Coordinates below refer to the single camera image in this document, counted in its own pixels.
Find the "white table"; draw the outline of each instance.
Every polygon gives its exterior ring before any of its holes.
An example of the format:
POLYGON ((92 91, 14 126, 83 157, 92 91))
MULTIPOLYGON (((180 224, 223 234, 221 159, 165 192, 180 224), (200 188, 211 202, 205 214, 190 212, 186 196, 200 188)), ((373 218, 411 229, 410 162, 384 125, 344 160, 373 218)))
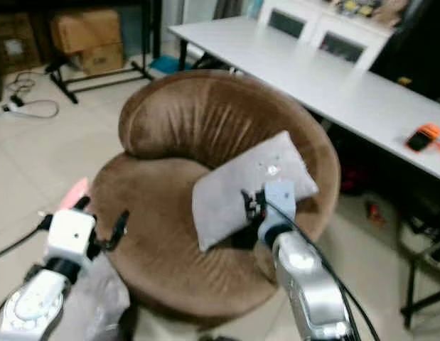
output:
POLYGON ((182 46, 198 46, 440 179, 439 151, 415 153, 404 146, 422 124, 440 126, 440 104, 245 17, 169 30, 182 46))

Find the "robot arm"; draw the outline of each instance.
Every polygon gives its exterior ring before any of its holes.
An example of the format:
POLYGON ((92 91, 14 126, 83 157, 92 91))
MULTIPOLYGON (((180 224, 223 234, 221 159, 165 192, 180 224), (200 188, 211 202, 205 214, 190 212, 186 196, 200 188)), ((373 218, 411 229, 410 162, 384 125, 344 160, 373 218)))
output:
POLYGON ((50 218, 45 265, 38 266, 37 272, 6 301, 0 341, 45 340, 61 318, 78 274, 88 271, 100 251, 113 250, 125 234, 127 211, 117 220, 111 240, 98 241, 95 217, 82 211, 88 201, 84 197, 75 209, 59 210, 50 218))
POLYGON ((294 183, 265 183, 254 198, 242 194, 248 218, 259 225, 259 240, 272 251, 278 282, 289 297, 302 340, 354 340, 338 284, 316 250, 281 214, 295 216, 294 183))

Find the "round armchair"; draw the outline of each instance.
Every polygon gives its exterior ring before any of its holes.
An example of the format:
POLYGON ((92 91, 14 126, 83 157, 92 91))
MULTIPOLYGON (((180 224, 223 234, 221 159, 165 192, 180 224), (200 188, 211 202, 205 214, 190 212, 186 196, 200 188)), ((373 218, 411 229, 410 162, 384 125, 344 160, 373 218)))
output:
POLYGON ((257 265, 270 261, 267 251, 199 251, 191 198, 200 177, 281 130, 319 187, 296 214, 317 239, 336 204, 339 165, 323 129, 294 100, 251 78, 207 70, 165 77, 128 99, 119 120, 124 153, 95 178, 91 210, 104 238, 130 211, 128 234, 109 258, 138 302, 210 326, 272 296, 276 284, 257 265))

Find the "gray pillow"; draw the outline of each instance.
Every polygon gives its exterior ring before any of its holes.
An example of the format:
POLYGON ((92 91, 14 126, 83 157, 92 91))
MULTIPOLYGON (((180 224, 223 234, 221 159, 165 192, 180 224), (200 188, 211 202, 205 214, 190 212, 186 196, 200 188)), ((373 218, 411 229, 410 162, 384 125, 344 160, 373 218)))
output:
POLYGON ((248 225, 241 189, 253 193, 265 182, 278 179, 295 182, 297 200, 318 192, 287 131, 261 142, 201 178, 194 186, 192 202, 199 249, 207 251, 248 225))

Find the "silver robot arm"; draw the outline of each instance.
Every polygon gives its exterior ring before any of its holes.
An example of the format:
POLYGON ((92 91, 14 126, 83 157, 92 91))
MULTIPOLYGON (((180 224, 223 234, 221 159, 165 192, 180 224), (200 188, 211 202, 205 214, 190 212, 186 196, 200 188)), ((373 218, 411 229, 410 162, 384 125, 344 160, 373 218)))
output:
POLYGON ((302 340, 354 340, 338 284, 316 250, 281 214, 294 219, 294 188, 291 181, 273 181, 254 199, 243 193, 247 216, 260 223, 258 238, 272 250, 278 282, 289 297, 302 340))

